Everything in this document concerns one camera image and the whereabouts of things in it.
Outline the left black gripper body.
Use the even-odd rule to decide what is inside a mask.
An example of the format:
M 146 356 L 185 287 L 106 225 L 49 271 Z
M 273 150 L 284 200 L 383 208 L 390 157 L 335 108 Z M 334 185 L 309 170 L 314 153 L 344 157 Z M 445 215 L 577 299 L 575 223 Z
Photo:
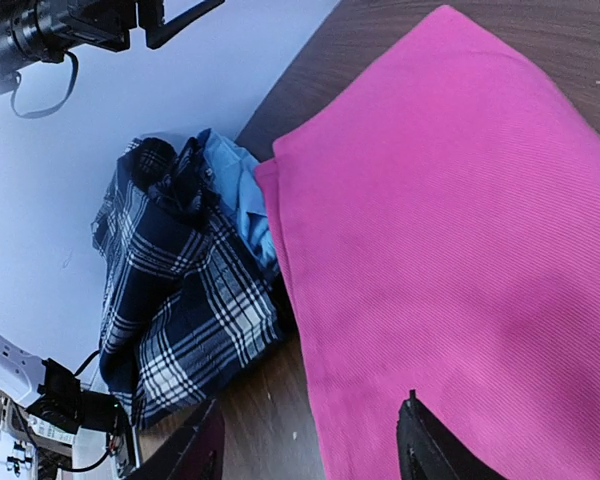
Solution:
M 165 25 L 163 1 L 67 1 L 64 14 L 70 39 L 112 52 L 128 50 L 136 28 L 157 49 L 154 36 Z

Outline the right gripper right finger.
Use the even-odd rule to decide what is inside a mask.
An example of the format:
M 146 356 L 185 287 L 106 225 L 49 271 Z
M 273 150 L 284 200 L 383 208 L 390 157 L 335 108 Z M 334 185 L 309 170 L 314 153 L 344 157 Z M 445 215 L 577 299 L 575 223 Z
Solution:
M 494 479 L 505 477 L 475 456 L 411 390 L 397 424 L 402 479 Z

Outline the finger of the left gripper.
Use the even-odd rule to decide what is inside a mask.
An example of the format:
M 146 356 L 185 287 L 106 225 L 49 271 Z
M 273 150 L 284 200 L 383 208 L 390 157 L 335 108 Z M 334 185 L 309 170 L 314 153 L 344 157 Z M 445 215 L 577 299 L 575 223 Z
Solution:
M 224 0 L 199 1 L 170 21 L 166 21 L 164 16 L 164 2 L 162 0 L 145 0 L 144 31 L 147 47 L 149 49 L 161 48 L 191 23 L 210 13 L 223 3 Z

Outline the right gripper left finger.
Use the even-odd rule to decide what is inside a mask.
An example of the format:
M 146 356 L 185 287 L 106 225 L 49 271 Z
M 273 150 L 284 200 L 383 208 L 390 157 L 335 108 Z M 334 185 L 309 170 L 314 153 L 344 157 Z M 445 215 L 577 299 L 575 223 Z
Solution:
M 134 472 L 135 480 L 221 480 L 225 422 L 217 400 L 207 400 Z

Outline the black white plaid shirt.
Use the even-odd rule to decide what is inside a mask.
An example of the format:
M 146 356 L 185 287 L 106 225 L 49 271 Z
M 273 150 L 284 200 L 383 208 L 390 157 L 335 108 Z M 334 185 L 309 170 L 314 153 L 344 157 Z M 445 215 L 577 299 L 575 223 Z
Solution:
M 195 139 L 136 139 L 93 222 L 106 263 L 100 373 L 146 429 L 220 393 L 288 333 L 288 299 L 240 238 Z

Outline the pink shirt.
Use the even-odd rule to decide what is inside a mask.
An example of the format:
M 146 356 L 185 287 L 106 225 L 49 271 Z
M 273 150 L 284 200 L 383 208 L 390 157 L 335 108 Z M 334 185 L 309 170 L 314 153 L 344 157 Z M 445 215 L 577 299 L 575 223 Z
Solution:
M 399 477 L 410 392 L 509 479 L 600 479 L 600 137 L 434 10 L 256 171 L 330 479 Z

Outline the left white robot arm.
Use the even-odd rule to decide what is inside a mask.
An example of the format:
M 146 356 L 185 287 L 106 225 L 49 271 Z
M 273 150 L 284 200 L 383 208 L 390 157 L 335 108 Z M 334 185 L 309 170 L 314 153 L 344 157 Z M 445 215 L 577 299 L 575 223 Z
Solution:
M 111 52 L 130 48 L 130 32 L 145 32 L 152 50 L 164 46 L 220 1 L 195 1 L 167 21 L 159 0 L 0 1 L 0 95 L 16 91 L 20 70 L 61 63 L 73 48 L 90 45 Z

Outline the folded light blue shirt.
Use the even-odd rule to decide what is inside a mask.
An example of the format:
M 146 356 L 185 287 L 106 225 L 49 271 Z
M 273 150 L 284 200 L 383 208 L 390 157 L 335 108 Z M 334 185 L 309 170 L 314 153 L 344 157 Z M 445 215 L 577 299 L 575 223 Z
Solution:
M 279 273 L 273 235 L 264 196 L 256 182 L 258 160 L 245 148 L 213 129 L 199 133 L 204 174 L 220 198 L 220 206 L 256 260 L 263 276 L 272 281 Z

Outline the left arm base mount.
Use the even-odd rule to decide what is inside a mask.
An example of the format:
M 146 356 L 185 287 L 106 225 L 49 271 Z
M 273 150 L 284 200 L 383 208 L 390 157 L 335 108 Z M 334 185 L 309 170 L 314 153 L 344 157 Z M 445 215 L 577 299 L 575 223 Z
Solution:
M 38 383 L 38 398 L 26 412 L 59 429 L 77 434 L 80 429 L 123 436 L 128 417 L 110 394 L 83 390 L 78 378 L 51 359 L 43 360 L 44 378 Z

